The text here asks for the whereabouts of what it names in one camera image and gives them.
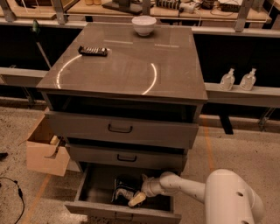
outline drawer handle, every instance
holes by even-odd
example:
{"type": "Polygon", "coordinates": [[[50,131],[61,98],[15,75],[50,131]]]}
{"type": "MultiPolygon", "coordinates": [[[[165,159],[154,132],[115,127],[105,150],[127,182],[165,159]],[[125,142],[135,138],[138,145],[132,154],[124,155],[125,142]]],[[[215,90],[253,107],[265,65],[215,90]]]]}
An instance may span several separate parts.
{"type": "Polygon", "coordinates": [[[117,133],[130,133],[133,130],[133,127],[130,126],[129,129],[119,129],[113,128],[111,124],[108,124],[108,131],[117,132],[117,133]]]}
{"type": "Polygon", "coordinates": [[[135,156],[132,159],[127,159],[127,158],[121,158],[121,156],[119,154],[117,154],[116,158],[117,158],[117,160],[122,161],[122,162],[131,162],[131,163],[133,163],[133,162],[137,161],[137,156],[135,156]]]}
{"type": "Polygon", "coordinates": [[[116,221],[132,221],[133,220],[133,213],[128,218],[125,218],[125,217],[120,218],[120,217],[117,217],[116,212],[115,212],[115,220],[116,221]]]}

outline gray cabinet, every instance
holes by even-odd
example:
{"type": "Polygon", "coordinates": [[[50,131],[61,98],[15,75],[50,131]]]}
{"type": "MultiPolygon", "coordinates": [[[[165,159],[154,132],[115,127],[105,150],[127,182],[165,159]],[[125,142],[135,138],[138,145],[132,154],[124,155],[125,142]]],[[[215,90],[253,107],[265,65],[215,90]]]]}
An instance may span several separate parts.
{"type": "Polygon", "coordinates": [[[71,213],[144,223],[179,223],[172,198],[140,207],[112,203],[115,179],[180,174],[207,94],[191,29],[159,26],[148,38],[129,24],[89,24],[38,84],[55,135],[87,169],[71,213]],[[108,48],[80,56],[79,46],[108,48]]]}

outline concrete floor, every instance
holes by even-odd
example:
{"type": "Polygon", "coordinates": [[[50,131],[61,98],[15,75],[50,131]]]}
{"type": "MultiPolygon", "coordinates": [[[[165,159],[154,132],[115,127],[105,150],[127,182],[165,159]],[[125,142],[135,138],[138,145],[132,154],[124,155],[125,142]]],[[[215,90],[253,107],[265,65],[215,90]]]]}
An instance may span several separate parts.
{"type": "MultiPolygon", "coordinates": [[[[64,202],[73,201],[81,173],[67,171],[65,177],[28,171],[25,139],[28,130],[44,113],[46,105],[28,108],[26,100],[0,98],[0,177],[16,180],[24,194],[24,224],[112,224],[125,223],[70,214],[64,202]]],[[[266,208],[262,224],[278,223],[280,211],[280,122],[268,121],[261,132],[257,120],[231,117],[233,135],[226,135],[215,116],[202,115],[199,133],[189,152],[182,177],[205,182],[209,173],[224,168],[236,172],[261,196],[266,208]]],[[[0,223],[15,223],[22,211],[17,186],[0,179],[0,223]]],[[[204,206],[188,196],[175,196],[175,213],[180,224],[203,224],[204,206]]]]}

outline remote control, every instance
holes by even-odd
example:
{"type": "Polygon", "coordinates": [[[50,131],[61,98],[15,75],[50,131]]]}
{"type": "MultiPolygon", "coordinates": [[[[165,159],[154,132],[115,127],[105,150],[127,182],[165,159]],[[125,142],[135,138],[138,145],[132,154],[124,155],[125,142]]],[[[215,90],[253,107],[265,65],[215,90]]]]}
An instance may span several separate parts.
{"type": "Polygon", "coordinates": [[[103,47],[85,47],[85,46],[80,46],[78,49],[79,54],[85,55],[85,56],[102,56],[106,57],[107,56],[107,48],[103,47]]]}

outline white bowl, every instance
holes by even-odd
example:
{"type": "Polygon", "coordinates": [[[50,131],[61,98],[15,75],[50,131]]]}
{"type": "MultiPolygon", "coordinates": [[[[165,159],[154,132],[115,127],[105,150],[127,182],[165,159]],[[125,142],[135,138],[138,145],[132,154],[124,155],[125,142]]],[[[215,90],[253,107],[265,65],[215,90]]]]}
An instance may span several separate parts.
{"type": "Polygon", "coordinates": [[[150,16],[139,16],[132,18],[134,30],[140,36],[148,36],[155,29],[157,20],[150,16]]]}

